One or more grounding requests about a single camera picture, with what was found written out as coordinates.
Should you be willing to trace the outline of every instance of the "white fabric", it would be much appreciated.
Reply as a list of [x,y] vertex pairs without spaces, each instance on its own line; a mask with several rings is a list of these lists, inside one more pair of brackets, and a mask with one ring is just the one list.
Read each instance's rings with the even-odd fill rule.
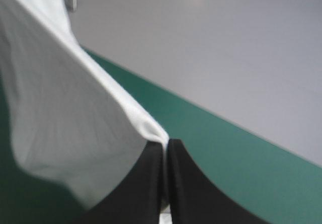
[[115,188],[147,140],[166,146],[162,127],[77,44],[63,0],[0,0],[0,57],[17,162],[84,206]]

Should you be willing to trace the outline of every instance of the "gray floor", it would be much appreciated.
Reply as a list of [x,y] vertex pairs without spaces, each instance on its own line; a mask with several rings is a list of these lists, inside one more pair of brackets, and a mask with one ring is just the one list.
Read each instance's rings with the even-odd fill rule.
[[94,52],[322,165],[322,0],[78,0]]

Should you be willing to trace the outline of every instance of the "white cloth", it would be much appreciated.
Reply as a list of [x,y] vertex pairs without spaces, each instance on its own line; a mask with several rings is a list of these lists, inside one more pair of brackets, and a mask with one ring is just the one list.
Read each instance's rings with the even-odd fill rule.
[[63,0],[0,0],[0,66],[18,164],[87,208],[162,127],[77,44]]

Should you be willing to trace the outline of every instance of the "floor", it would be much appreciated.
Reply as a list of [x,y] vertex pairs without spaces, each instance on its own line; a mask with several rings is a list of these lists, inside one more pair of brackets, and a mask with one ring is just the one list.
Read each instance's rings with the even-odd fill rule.
[[84,47],[322,166],[322,0],[78,0]]

